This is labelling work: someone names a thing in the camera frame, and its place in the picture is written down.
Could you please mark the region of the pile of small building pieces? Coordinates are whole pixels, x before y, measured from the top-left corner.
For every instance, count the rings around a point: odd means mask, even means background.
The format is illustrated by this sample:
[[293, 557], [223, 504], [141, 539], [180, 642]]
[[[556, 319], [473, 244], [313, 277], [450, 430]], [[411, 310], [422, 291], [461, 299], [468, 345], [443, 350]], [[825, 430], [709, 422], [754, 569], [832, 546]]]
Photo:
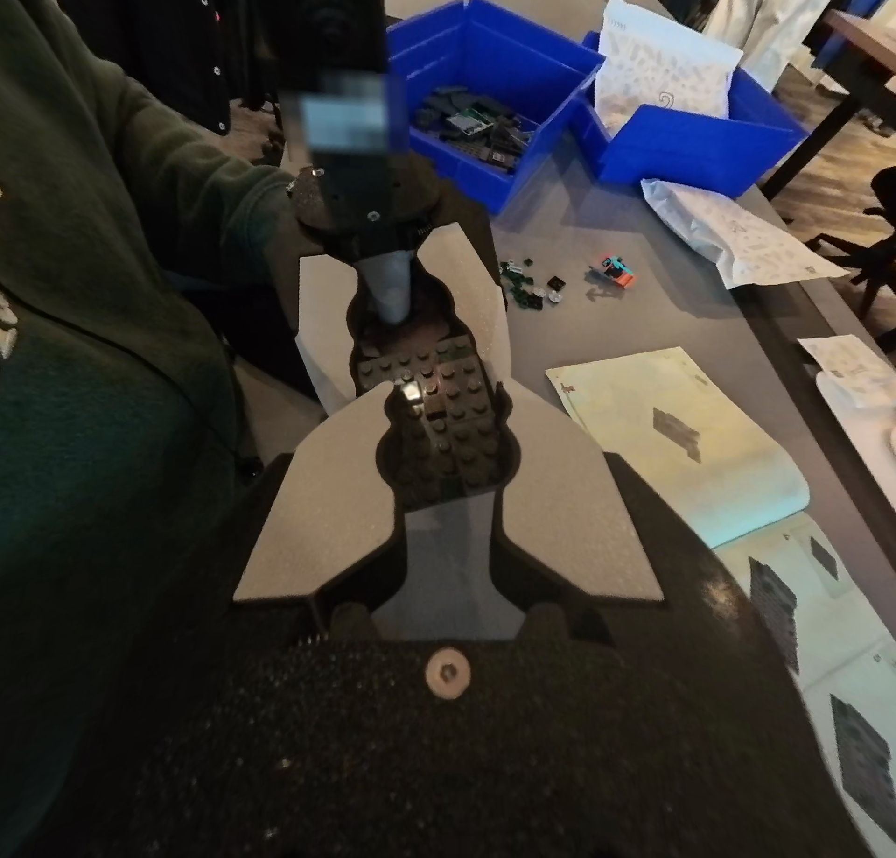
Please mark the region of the pile of small building pieces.
[[531, 257], [499, 261], [498, 272], [505, 292], [519, 309], [542, 311], [545, 306], [558, 305], [563, 300], [566, 281], [555, 274], [538, 279], [535, 260]]

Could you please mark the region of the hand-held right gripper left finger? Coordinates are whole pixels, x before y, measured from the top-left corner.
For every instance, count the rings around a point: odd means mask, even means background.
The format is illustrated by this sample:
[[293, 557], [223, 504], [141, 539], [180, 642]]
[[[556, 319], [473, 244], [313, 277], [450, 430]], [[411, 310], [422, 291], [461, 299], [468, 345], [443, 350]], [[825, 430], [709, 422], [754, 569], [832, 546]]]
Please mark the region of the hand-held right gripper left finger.
[[380, 384], [297, 446], [233, 595], [241, 607], [298, 605], [318, 625], [345, 603], [375, 612], [408, 572], [403, 513], [377, 459], [391, 431]]

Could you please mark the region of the small orange blue toy piece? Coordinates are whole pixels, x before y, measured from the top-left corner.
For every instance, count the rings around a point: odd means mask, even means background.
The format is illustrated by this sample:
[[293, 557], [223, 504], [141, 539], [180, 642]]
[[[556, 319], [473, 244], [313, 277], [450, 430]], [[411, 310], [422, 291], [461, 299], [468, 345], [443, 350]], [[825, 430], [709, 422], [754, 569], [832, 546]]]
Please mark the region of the small orange blue toy piece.
[[605, 257], [591, 264], [589, 270], [622, 290], [631, 288], [637, 281], [636, 273], [619, 256]]

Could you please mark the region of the blue plastic bin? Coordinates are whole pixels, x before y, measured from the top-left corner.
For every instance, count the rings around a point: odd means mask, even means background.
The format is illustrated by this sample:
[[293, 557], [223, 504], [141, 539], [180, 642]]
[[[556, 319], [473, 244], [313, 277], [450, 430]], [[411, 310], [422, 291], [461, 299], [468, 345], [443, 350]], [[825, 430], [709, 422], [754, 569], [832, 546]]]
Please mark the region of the blue plastic bin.
[[594, 90], [574, 100], [568, 124], [593, 178], [638, 186], [676, 182], [735, 199], [794, 151], [807, 130], [741, 68], [728, 90], [728, 116], [675, 110], [670, 100], [644, 106], [608, 135], [594, 109]]
[[409, 145], [438, 174], [499, 214], [553, 152], [604, 57], [583, 44], [487, 0], [454, 0], [387, 29], [391, 72], [403, 77], [409, 117], [437, 87], [463, 85], [533, 125], [514, 173], [474, 159], [412, 127]]

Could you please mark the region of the open instruction booklet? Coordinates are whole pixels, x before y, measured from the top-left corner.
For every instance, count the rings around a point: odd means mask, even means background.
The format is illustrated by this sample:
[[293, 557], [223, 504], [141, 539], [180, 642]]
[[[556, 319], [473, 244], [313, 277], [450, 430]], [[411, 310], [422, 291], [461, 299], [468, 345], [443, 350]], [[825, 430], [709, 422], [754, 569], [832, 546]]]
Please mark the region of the open instruction booklet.
[[894, 856], [894, 638], [806, 513], [795, 461], [680, 347], [546, 377], [567, 414], [676, 511], [749, 598], [859, 832], [874, 856]]

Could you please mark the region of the black office chair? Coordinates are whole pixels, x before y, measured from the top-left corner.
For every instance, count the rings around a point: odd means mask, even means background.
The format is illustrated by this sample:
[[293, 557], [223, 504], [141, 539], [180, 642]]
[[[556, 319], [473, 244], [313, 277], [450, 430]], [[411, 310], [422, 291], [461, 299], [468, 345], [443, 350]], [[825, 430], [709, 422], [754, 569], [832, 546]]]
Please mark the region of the black office chair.
[[[895, 230], [895, 167], [879, 171], [870, 186], [878, 205], [866, 208], [863, 213], [882, 218]], [[857, 317], [865, 320], [883, 286], [891, 292], [895, 291], [895, 232], [869, 246], [826, 233], [820, 233], [804, 243], [814, 253], [818, 253], [823, 244], [843, 253], [840, 257], [831, 258], [832, 263], [857, 270], [850, 280], [852, 285], [865, 284], [857, 311]]]

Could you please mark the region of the person's dark green hoodie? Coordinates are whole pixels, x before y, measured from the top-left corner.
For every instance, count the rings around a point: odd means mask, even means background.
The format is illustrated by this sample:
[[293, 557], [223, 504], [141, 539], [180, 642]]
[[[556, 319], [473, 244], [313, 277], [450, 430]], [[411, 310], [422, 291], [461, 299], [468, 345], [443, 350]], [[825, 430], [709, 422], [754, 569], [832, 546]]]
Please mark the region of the person's dark green hoodie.
[[239, 484], [230, 364], [116, 166], [122, 77], [52, 1], [2, 0], [2, 856]]

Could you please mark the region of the grey studded building plate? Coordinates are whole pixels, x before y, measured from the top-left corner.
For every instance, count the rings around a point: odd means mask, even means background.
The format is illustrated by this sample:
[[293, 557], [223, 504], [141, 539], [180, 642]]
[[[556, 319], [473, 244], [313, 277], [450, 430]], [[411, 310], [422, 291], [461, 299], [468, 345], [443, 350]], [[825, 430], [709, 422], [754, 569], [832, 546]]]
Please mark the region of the grey studded building plate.
[[405, 513], [477, 497], [504, 477], [494, 392], [468, 334], [355, 351], [358, 395], [389, 386], [377, 465]]

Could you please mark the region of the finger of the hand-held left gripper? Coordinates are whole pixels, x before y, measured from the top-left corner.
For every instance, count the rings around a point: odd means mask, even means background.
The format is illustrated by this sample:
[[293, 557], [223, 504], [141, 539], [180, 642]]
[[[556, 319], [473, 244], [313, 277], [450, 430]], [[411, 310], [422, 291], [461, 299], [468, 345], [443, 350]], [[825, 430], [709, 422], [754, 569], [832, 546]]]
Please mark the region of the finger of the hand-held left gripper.
[[315, 393], [329, 415], [356, 398], [351, 357], [350, 305], [357, 295], [355, 270], [329, 256], [302, 258], [298, 269], [297, 348]]
[[511, 377], [511, 340], [504, 291], [487, 272], [459, 224], [433, 230], [418, 252], [424, 270], [445, 286], [454, 316], [476, 345], [492, 385]]

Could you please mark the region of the black jacket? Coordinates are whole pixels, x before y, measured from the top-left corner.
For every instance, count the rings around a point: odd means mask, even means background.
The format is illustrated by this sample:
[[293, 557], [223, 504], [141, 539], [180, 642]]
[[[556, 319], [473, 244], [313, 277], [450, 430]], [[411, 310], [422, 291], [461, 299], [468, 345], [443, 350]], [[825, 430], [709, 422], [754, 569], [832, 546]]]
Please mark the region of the black jacket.
[[248, 0], [57, 0], [91, 51], [215, 135], [233, 101], [272, 101], [253, 57]]

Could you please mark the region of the heap of dark building pieces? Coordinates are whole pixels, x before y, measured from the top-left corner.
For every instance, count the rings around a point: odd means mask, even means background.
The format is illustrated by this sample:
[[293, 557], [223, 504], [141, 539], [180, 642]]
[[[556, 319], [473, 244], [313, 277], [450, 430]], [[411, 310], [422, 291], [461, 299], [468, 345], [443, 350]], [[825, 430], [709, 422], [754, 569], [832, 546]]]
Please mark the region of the heap of dark building pieces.
[[529, 151], [536, 130], [534, 123], [511, 107], [461, 84], [432, 90], [411, 113], [410, 124], [510, 176]]

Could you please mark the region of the wooden table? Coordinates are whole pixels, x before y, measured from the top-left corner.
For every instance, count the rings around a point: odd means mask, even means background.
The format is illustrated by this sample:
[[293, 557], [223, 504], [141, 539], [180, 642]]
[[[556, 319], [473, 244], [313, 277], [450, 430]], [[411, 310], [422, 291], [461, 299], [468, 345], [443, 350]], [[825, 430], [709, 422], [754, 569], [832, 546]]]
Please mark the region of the wooden table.
[[767, 200], [775, 199], [860, 111], [868, 111], [890, 127], [895, 125], [894, 31], [873, 21], [841, 11], [825, 15], [833, 31], [835, 52], [823, 63], [823, 75], [845, 90], [845, 96], [808, 137], [760, 187]]

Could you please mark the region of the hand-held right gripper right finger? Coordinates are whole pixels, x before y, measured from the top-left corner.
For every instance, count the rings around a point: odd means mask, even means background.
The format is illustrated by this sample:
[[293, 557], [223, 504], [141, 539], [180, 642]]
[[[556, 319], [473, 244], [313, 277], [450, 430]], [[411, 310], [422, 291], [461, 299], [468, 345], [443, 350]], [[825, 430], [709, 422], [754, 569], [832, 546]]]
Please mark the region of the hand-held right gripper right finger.
[[556, 604], [572, 617], [664, 607], [665, 598], [599, 444], [514, 380], [498, 384], [500, 448], [490, 579], [514, 608]]

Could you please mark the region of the white flat tray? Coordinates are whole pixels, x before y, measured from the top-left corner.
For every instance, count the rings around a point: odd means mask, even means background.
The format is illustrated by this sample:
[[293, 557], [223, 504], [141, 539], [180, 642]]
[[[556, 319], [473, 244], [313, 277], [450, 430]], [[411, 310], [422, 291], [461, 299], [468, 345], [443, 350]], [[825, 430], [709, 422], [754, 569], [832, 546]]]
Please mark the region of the white flat tray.
[[892, 508], [895, 508], [895, 409], [859, 408], [825, 371], [815, 385]]

